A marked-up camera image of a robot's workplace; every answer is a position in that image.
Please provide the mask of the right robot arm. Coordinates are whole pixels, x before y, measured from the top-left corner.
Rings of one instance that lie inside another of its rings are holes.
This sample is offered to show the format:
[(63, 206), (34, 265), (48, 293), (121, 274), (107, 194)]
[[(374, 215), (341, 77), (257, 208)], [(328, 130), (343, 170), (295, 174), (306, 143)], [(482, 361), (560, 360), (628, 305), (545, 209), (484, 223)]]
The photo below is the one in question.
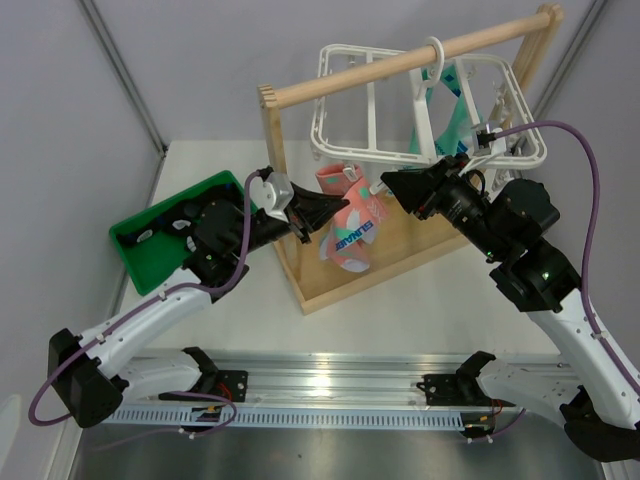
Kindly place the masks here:
[(522, 407), (559, 425), (599, 462), (639, 457), (637, 373), (616, 342), (603, 335), (586, 282), (543, 237), (559, 219), (544, 186), (518, 178), (495, 198), (461, 175), (462, 158), (382, 174), (402, 208), (418, 219), (442, 215), (494, 265), (490, 277), (518, 311), (552, 340), (578, 377), (562, 385), (478, 351), (456, 371), (458, 395)]

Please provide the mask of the aluminium frame post right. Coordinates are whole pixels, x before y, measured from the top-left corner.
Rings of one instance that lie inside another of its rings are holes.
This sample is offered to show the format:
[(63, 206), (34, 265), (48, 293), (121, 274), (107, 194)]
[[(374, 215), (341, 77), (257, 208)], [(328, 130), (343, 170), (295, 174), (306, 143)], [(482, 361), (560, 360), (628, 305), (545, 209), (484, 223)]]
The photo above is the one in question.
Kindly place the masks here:
[(613, 4), (614, 1), (611, 0), (593, 0), (589, 3), (586, 13), (578, 23), (570, 42), (556, 64), (553, 74), (545, 84), (540, 97), (534, 105), (532, 114), (535, 120), (543, 120), (547, 117), (578, 61), (586, 51), (591, 38)]

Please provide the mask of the pink sock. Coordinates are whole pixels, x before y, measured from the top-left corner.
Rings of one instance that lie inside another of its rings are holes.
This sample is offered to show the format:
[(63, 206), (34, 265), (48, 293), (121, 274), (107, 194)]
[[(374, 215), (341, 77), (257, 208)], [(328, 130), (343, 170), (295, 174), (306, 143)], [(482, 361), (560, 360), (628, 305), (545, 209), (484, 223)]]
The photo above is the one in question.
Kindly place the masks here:
[(349, 205), (333, 217), (320, 243), (319, 257), (331, 260), (348, 272), (362, 273), (370, 267), (365, 246), (373, 243), (388, 212), (370, 192), (369, 182), (364, 178), (356, 182), (344, 198)]
[(353, 164), (332, 164), (315, 173), (324, 194), (340, 196), (344, 196), (362, 176), (361, 168)]

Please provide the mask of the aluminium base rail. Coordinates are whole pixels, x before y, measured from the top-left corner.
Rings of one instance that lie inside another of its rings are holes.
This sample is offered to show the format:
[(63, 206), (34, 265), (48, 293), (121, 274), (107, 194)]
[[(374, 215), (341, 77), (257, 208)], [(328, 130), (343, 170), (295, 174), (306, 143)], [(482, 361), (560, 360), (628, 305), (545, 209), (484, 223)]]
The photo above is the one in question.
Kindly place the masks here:
[(142, 353), (116, 374), (129, 404), (411, 410), (426, 408), (426, 375), (453, 374), (465, 354), (364, 355), (169, 350)]

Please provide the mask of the aluminium frame post left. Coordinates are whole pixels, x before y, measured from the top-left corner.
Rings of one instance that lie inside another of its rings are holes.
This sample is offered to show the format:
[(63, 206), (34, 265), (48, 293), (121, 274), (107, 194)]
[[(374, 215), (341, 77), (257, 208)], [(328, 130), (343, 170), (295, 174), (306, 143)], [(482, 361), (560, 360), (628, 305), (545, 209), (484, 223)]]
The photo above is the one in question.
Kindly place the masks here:
[(162, 138), (160, 130), (139, 91), (97, 2), (94, 0), (78, 0), (76, 1), (76, 5), (85, 18), (89, 30), (94, 36), (98, 47), (102, 51), (109, 68), (117, 79), (125, 98), (129, 102), (151, 145), (157, 155), (163, 158), (168, 150), (166, 142)]

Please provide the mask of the right green blue sock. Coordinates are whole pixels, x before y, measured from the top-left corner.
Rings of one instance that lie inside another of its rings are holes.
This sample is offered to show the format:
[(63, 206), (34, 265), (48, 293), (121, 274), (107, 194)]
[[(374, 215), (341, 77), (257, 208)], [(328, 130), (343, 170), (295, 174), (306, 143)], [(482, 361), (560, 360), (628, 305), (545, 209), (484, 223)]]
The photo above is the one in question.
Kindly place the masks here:
[(456, 103), (447, 127), (434, 141), (436, 152), (440, 156), (466, 153), (472, 147), (471, 119), (454, 65), (442, 71), (440, 83), (456, 97)]

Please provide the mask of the aluminium frame post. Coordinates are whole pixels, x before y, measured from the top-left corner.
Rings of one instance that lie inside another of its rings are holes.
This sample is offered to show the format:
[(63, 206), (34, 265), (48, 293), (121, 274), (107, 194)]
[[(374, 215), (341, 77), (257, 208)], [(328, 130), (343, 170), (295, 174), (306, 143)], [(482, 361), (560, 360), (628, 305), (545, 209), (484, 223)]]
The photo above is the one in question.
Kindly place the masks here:
[(102, 51), (109, 68), (117, 79), (125, 98), (129, 102), (151, 145), (157, 155), (163, 158), (168, 150), (166, 142), (162, 138), (160, 130), (139, 91), (97, 2), (94, 0), (78, 0), (76, 1), (76, 5), (85, 18), (89, 30), (94, 36), (98, 47)]
[(553, 74), (545, 84), (540, 97), (534, 105), (532, 114), (535, 120), (543, 120), (547, 117), (578, 61), (586, 51), (591, 38), (613, 4), (614, 1), (611, 0), (593, 0), (589, 3), (586, 13), (578, 23), (570, 42), (556, 64)]

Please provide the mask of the wooden hanging rack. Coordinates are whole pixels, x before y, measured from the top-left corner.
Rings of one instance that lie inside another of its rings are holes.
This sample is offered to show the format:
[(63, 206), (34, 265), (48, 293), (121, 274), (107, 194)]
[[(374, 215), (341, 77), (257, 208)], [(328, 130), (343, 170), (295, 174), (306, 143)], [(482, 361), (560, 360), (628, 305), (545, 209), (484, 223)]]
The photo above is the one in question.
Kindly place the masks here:
[[(534, 15), (447, 41), (428, 38), (425, 45), (400, 51), (330, 44), (319, 54), (313, 80), (276, 89), (258, 89), (272, 167), (285, 172), (283, 109), (312, 102), (310, 140), (313, 156), (328, 159), (317, 181), (326, 194), (340, 195), (347, 206), (314, 235), (317, 249), (281, 240), (276, 252), (304, 314), (343, 300), (464, 245), (463, 237), (441, 220), (425, 224), (404, 218), (398, 202), (381, 181), (369, 182), (362, 165), (396, 168), (430, 167), (446, 155), (466, 154), (468, 168), (530, 170), (546, 158), (538, 130), (500, 139), (493, 146), (475, 145), (484, 126), (510, 131), (533, 116), (525, 90), (553, 41), (564, 12), (544, 4)], [(418, 149), (398, 152), (380, 148), (377, 139), (375, 85), (395, 75), (408, 76)], [(367, 101), (367, 143), (338, 146), (325, 135), (330, 95), (363, 87)]]

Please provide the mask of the black sock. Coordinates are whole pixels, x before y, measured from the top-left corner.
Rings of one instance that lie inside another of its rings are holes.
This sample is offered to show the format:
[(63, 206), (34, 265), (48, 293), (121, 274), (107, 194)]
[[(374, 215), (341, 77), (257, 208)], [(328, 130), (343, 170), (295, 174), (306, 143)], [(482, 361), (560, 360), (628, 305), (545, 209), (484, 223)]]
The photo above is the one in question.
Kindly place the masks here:
[(239, 203), (242, 193), (237, 185), (225, 183), (211, 186), (199, 194), (187, 194), (155, 212), (144, 213), (143, 219), (135, 220), (132, 226), (118, 227), (116, 240), (121, 246), (131, 248), (159, 233), (186, 239), (193, 234), (204, 208), (218, 200)]

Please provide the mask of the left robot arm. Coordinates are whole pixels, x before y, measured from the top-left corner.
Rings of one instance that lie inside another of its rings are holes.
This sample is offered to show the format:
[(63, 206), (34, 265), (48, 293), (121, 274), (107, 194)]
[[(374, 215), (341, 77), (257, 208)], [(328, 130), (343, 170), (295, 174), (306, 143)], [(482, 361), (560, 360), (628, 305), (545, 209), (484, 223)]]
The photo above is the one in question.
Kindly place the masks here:
[(109, 418), (129, 399), (240, 401), (230, 381), (240, 371), (221, 371), (198, 347), (172, 357), (138, 359), (152, 340), (181, 320), (215, 304), (248, 273), (246, 257), (292, 234), (301, 243), (348, 206), (339, 195), (316, 193), (273, 174), (266, 178), (267, 207), (252, 210), (249, 190), (215, 185), (183, 198), (141, 228), (125, 234), (127, 246), (160, 232), (181, 237), (189, 255), (168, 278), (130, 310), (75, 335), (62, 329), (49, 340), (48, 378), (81, 428)]

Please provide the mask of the left green blue sock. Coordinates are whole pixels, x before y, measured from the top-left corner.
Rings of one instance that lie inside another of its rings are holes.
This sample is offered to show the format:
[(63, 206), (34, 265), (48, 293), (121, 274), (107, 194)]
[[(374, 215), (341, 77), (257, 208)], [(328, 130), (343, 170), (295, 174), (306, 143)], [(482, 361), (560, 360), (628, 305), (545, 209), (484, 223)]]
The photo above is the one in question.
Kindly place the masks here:
[(422, 70), (416, 68), (409, 71), (412, 90), (412, 106), (414, 111), (415, 133), (420, 148), (420, 155), (425, 164), (436, 159), (433, 132), (426, 101), (427, 90), (432, 86), (430, 80), (422, 78)]

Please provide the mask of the green plastic bin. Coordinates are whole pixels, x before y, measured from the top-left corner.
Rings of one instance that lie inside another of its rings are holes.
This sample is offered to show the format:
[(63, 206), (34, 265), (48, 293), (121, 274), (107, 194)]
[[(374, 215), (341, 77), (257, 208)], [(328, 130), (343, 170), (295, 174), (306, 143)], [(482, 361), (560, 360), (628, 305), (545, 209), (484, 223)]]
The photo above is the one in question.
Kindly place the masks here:
[(223, 170), (110, 228), (110, 238), (139, 295), (144, 296), (158, 287), (190, 255), (187, 246), (187, 240), (190, 236), (184, 239), (159, 233), (135, 247), (126, 248), (116, 240), (117, 228), (132, 226), (135, 220), (143, 219), (144, 213), (155, 212), (160, 207), (168, 206), (171, 200), (179, 200), (191, 193), (199, 194), (211, 186), (225, 183), (233, 183), (239, 187), (242, 200), (235, 204), (241, 207), (243, 205), (243, 185), (230, 171)]

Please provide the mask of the green blue sock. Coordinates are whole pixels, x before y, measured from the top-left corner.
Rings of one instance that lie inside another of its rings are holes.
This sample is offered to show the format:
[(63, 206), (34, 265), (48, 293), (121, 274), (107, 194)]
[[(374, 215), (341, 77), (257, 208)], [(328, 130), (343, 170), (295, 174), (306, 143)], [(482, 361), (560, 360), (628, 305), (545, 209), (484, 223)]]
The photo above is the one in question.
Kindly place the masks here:
[(442, 71), (440, 83), (456, 97), (456, 103), (447, 127), (434, 141), (436, 152), (440, 156), (466, 153), (472, 147), (471, 119), (454, 65)]
[(420, 148), (420, 155), (425, 164), (436, 159), (433, 132), (426, 101), (427, 90), (432, 86), (430, 80), (422, 78), (422, 70), (416, 68), (409, 71), (412, 90), (412, 106), (414, 111), (415, 133)]

